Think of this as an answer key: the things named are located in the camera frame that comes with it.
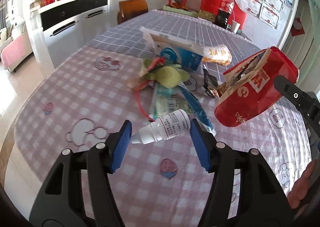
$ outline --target black drawer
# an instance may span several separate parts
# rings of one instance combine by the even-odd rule
[[[73,16],[107,4],[108,0],[76,0],[52,8],[41,14],[43,31]]]

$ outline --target cabinet handle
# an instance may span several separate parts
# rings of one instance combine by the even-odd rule
[[[89,19],[89,18],[91,18],[91,17],[93,17],[93,16],[102,14],[103,12],[105,12],[105,10],[100,10],[100,11],[96,11],[96,12],[94,12],[94,13],[88,14],[87,17],[86,17],[86,19]]]
[[[56,29],[52,35],[50,35],[50,37],[52,36],[56,36],[57,34],[63,32],[64,30],[66,29],[69,29],[70,27],[74,26],[76,23],[78,23],[79,21],[73,21],[73,22],[70,22],[62,27],[60,27],[59,29]]]

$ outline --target paper cup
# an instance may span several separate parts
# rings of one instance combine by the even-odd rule
[[[233,21],[231,25],[231,31],[236,33],[240,27],[240,24],[238,22]]]

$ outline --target green plush toy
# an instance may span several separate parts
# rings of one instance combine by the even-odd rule
[[[143,65],[148,67],[151,64],[151,59],[145,59]],[[166,88],[174,88],[181,81],[186,82],[190,79],[188,72],[181,69],[180,64],[172,64],[170,61],[166,62],[164,66],[158,65],[146,76],[148,80],[156,80]]]

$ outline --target red gift bag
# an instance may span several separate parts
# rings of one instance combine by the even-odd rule
[[[281,98],[273,79],[282,75],[292,83],[299,70],[278,48],[262,50],[243,60],[225,73],[219,86],[221,97],[214,114],[219,122],[236,127],[263,113]]]

